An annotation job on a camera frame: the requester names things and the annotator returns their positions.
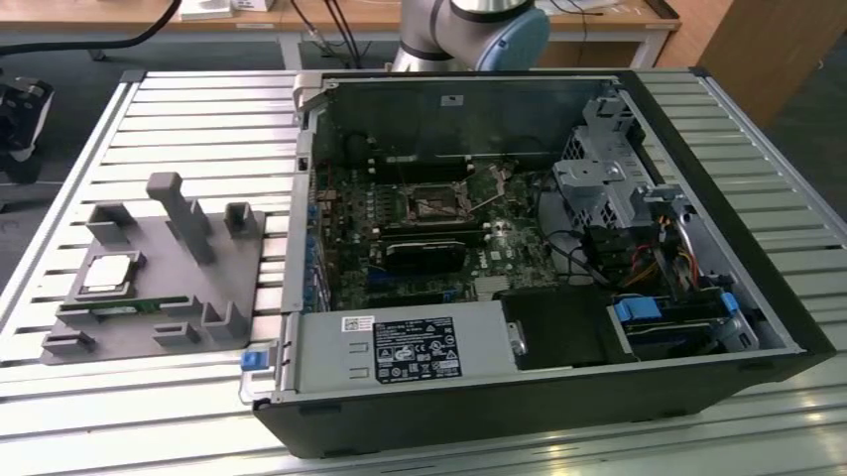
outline yellow cable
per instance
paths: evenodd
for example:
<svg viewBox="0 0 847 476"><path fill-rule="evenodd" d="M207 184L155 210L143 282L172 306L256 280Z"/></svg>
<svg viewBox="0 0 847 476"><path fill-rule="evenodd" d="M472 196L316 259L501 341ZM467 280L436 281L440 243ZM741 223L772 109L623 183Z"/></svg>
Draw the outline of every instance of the yellow cable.
<svg viewBox="0 0 847 476"><path fill-rule="evenodd" d="M693 261L691 260L691 255L685 252L680 252L679 256L681 256L688 262L688 269L693 270Z"/></svg>
<svg viewBox="0 0 847 476"><path fill-rule="evenodd" d="M637 283L640 280L643 280L644 278L647 278L647 276L649 276L649 274L656 270L659 265L656 265L655 263L652 265L649 265L644 271L641 271L629 281L625 282L625 284L623 285L624 288L628 288L629 286L632 286L635 283Z"/></svg>

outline aluminum extrusion table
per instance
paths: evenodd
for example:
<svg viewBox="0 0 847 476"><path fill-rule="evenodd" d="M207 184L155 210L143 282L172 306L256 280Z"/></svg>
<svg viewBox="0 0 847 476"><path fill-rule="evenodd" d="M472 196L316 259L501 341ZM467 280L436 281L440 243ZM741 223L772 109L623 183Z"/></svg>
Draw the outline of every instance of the aluminum extrusion table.
<svg viewBox="0 0 847 476"><path fill-rule="evenodd" d="M4 475L815 474L847 464L846 227L713 80L639 73L776 267L842 353L696 416L588 427L337 460L299 460L239 399L239 351L45 367L41 339L91 239L95 203L145 198L175 171L208 212L248 200L269 214L253 342L279 329L292 125L292 71L149 72L116 89L0 297ZM657 168L672 181L661 158Z"/></svg>

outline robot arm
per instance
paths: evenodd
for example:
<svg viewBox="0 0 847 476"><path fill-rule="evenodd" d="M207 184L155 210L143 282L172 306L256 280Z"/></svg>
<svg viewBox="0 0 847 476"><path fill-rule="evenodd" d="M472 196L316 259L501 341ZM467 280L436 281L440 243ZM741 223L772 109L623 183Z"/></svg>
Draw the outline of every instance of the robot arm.
<svg viewBox="0 0 847 476"><path fill-rule="evenodd" d="M549 30L532 0L407 0L392 70L528 69Z"/></svg>
<svg viewBox="0 0 847 476"><path fill-rule="evenodd" d="M0 69L0 172L16 183L39 178L40 162L32 158L44 127L53 87L28 77L9 77Z"/></svg>

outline warning label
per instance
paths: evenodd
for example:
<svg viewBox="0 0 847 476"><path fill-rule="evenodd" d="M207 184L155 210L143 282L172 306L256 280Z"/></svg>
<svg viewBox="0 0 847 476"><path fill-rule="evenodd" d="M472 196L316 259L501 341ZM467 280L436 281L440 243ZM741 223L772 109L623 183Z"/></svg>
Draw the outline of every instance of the warning label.
<svg viewBox="0 0 847 476"><path fill-rule="evenodd" d="M452 317L375 322L373 345L381 384L461 376Z"/></svg>

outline gray floor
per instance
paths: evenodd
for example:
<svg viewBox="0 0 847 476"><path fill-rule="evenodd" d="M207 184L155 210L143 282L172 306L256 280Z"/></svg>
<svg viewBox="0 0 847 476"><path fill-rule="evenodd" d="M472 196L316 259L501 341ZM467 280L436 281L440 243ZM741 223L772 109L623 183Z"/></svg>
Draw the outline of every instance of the gray floor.
<svg viewBox="0 0 847 476"><path fill-rule="evenodd" d="M396 46L373 44L367 67L391 60ZM100 111L124 70L227 70L283 67L273 44L141 45L108 54L93 62L85 52L32 54L0 59L13 75L39 77L56 88L52 113L39 143L44 161L40 180L25 186L4 183L0 175L0 289L5 287L36 228L73 166ZM304 47L304 67L337 68ZM842 216L847 216L847 40L842 39L824 62L787 105L767 134L784 151Z"/></svg>

